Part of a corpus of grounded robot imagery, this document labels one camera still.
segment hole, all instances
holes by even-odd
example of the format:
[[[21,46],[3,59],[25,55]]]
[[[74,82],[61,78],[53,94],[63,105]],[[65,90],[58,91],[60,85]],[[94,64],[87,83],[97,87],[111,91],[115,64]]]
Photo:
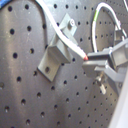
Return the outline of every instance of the hole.
[[[45,45],[45,49],[47,49],[47,47],[48,47],[48,44]]]
[[[88,37],[88,40],[90,40],[91,38],[90,37]]]
[[[81,108],[79,107],[79,108],[78,108],[78,111],[79,111],[79,112],[80,112],[80,109],[81,109]]]
[[[113,34],[111,33],[111,34],[110,34],[110,36],[112,37],[112,36],[113,36]]]
[[[96,112],[96,108],[94,109],[94,111]]]
[[[53,90],[55,90],[55,87],[54,87],[54,86],[52,86],[52,87],[51,87],[51,90],[52,90],[52,91],[53,91]]]
[[[74,76],[74,79],[77,80],[77,76]]]
[[[86,104],[88,105],[89,104],[89,101],[87,101]]]
[[[12,6],[8,7],[8,11],[11,12],[12,11]]]
[[[60,23],[57,22],[56,24],[57,24],[57,26],[59,27]]]
[[[60,121],[57,122],[57,126],[60,126]]]
[[[29,5],[28,5],[28,4],[25,5],[25,9],[26,9],[26,10],[29,9]]]
[[[21,82],[21,77],[20,76],[17,77],[17,82]]]
[[[25,105],[25,104],[26,104],[26,100],[25,100],[25,99],[22,99],[22,100],[21,100],[21,104],[22,104],[22,105]]]
[[[71,119],[71,114],[68,115],[68,118]]]
[[[76,9],[78,9],[78,6],[76,5]]]
[[[39,99],[41,98],[41,93],[40,92],[37,93],[37,98],[39,98]]]
[[[86,24],[88,25],[88,24],[89,24],[89,22],[87,21],[87,22],[86,22]]]
[[[79,97],[79,92],[76,93],[76,96]]]
[[[86,8],[86,6],[84,6],[84,10],[86,10],[87,8]]]
[[[14,35],[14,33],[15,33],[15,30],[14,29],[10,29],[10,34]]]
[[[66,102],[69,103],[69,98],[66,99]]]
[[[4,110],[5,110],[6,113],[8,113],[9,110],[10,110],[9,106],[5,106]]]
[[[79,124],[82,124],[82,121],[80,121]]]
[[[46,72],[46,73],[49,73],[49,72],[50,72],[50,68],[49,68],[49,67],[46,67],[46,68],[45,68],[45,72]]]
[[[65,5],[65,7],[66,7],[66,9],[68,9],[68,5],[67,4]]]
[[[30,32],[32,30],[31,26],[28,26],[27,30]]]
[[[42,118],[44,118],[44,117],[45,117],[45,112],[41,112],[40,116],[41,116]]]
[[[78,21],[78,25],[80,25],[80,21]]]
[[[88,114],[88,115],[87,115],[87,117],[89,118],[89,117],[90,117],[90,115]]]
[[[84,72],[83,74],[84,74],[84,75],[86,75],[86,73],[85,73],[85,72]]]
[[[55,9],[57,8],[57,4],[54,4],[54,8],[55,8]]]
[[[15,52],[13,53],[13,58],[16,59],[18,57],[18,54]]]
[[[73,62],[75,62],[75,61],[76,61],[76,59],[75,59],[75,58],[73,58],[73,59],[72,59],[72,61],[73,61]]]
[[[80,42],[82,42],[83,41],[83,39],[82,38],[80,38]]]
[[[96,96],[94,96],[93,98],[96,99]]]
[[[33,76],[37,76],[37,71],[34,71],[33,72]]]
[[[55,105],[55,106],[54,106],[54,109],[55,109],[55,110],[57,110],[57,108],[58,108],[58,106],[57,106],[57,105]]]
[[[61,66],[64,66],[64,63],[62,63]]]
[[[30,52],[30,54],[34,54],[34,49],[31,48],[29,52]]]
[[[43,29],[46,29],[46,27],[47,27],[46,24],[43,24]]]
[[[30,120],[29,119],[26,120],[26,125],[30,125]]]
[[[2,90],[4,88],[4,83],[0,83],[0,90]]]
[[[85,87],[85,91],[88,91],[88,87]]]
[[[67,85],[67,81],[66,80],[64,81],[64,85]]]

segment metal surface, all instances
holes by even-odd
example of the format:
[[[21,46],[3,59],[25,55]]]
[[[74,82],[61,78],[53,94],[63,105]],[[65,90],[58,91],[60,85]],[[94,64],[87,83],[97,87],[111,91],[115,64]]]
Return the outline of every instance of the metal surface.
[[[100,0],[44,0],[57,23],[68,13],[77,24],[75,39],[92,52],[91,24]],[[128,32],[121,0],[104,0]],[[112,46],[114,25],[103,9],[97,21],[97,47]],[[38,70],[55,32],[34,0],[14,0],[0,10],[0,128],[106,128],[118,96],[104,84],[106,95],[93,85],[73,53],[50,83]]]
[[[65,15],[59,28],[68,39],[77,44],[73,37],[77,27],[75,22],[70,18],[68,14]],[[54,80],[60,65],[62,63],[70,63],[72,60],[72,56],[67,48],[68,47],[63,44],[57,34],[55,34],[44,53],[43,59],[41,60],[38,69],[51,82]]]

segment white plastic part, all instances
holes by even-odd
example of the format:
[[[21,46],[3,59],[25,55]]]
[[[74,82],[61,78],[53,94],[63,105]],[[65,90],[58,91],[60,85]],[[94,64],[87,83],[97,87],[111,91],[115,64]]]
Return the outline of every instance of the white plastic part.
[[[120,30],[121,29],[120,21],[117,19],[114,10],[108,4],[102,2],[97,6],[96,11],[99,13],[102,7],[107,8],[112,13],[113,18],[115,20],[115,23],[117,25],[117,28],[118,28],[118,30]],[[95,39],[95,30],[96,30],[96,21],[93,21],[93,23],[92,23],[92,43],[93,43],[94,52],[97,52],[97,45],[96,45],[96,39]]]
[[[126,0],[123,0],[123,1],[124,1],[125,8],[126,8],[126,10],[127,10],[127,12],[128,12],[128,5],[127,5],[127,2],[126,2]]]
[[[122,90],[108,128],[128,128],[128,68]]]
[[[66,36],[63,35],[63,33],[60,31],[59,27],[57,26],[51,12],[49,11],[46,4],[43,2],[43,0],[36,0],[37,3],[42,7],[42,9],[45,11],[47,17],[49,18],[55,32],[59,36],[59,38],[63,41],[65,45],[67,45],[71,50],[73,50],[75,53],[77,53],[82,59],[86,57],[86,53],[76,44],[74,44],[72,41],[70,41]]]
[[[102,92],[103,95],[106,94],[106,89],[105,89],[105,87],[104,87],[103,84],[100,86],[100,90],[101,90],[101,92]]]

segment white cable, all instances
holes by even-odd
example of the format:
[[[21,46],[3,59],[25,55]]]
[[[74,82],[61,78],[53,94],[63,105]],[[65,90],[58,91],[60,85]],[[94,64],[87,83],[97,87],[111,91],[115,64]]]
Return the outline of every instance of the white cable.
[[[128,12],[128,5],[127,5],[127,2],[126,2],[126,0],[123,0],[124,1],[124,4],[125,4],[125,7],[126,7],[126,10],[127,10],[127,12]]]
[[[93,19],[93,23],[92,23],[92,43],[93,43],[93,49],[94,49],[94,52],[97,52],[97,45],[96,45],[96,39],[95,39],[95,30],[96,30],[96,21],[97,21],[97,18],[98,18],[98,15],[99,15],[99,12],[100,12],[100,9],[104,7],[104,8],[107,8],[113,15],[113,18],[115,20],[115,23],[117,25],[117,28],[118,30],[121,29],[120,27],[120,22],[119,20],[117,19],[116,17],[116,14],[114,12],[114,10],[106,3],[100,3],[97,8],[96,8],[96,12],[95,12],[95,15],[94,15],[94,19]]]
[[[72,49],[75,53],[77,53],[82,59],[87,60],[86,53],[76,44],[74,44],[72,41],[70,41],[66,36],[63,35],[63,33],[60,31],[59,27],[57,26],[51,12],[49,11],[46,4],[43,2],[43,0],[36,0],[37,3],[42,7],[42,9],[47,14],[54,30],[56,31],[59,38],[63,41],[65,45],[67,45],[70,49]]]

